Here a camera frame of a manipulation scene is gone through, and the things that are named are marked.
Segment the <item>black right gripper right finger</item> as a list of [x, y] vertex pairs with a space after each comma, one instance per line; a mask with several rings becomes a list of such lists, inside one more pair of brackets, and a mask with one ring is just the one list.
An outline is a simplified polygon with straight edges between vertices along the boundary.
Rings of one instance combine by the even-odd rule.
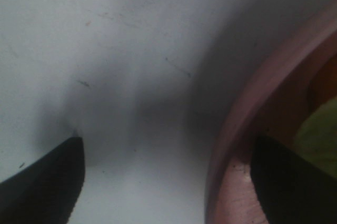
[[250, 175], [268, 223], [336, 223], [336, 178], [260, 136]]

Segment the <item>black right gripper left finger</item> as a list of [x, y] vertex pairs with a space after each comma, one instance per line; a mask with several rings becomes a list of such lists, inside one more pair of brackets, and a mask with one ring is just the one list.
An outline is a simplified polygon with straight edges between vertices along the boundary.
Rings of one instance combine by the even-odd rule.
[[68, 223], [85, 179], [81, 137], [71, 137], [1, 182], [1, 223]]

